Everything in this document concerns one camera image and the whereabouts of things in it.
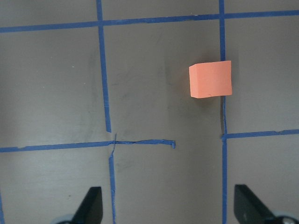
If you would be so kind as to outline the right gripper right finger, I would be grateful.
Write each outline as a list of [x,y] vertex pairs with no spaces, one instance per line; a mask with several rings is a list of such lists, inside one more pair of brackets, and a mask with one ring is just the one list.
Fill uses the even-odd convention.
[[245,184],[234,187],[234,215],[240,224],[273,224],[276,216]]

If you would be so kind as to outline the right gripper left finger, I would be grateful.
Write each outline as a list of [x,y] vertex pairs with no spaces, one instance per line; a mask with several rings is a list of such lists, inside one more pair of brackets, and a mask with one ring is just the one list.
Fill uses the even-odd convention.
[[101,187],[91,187],[74,214],[72,224],[100,224],[103,219]]

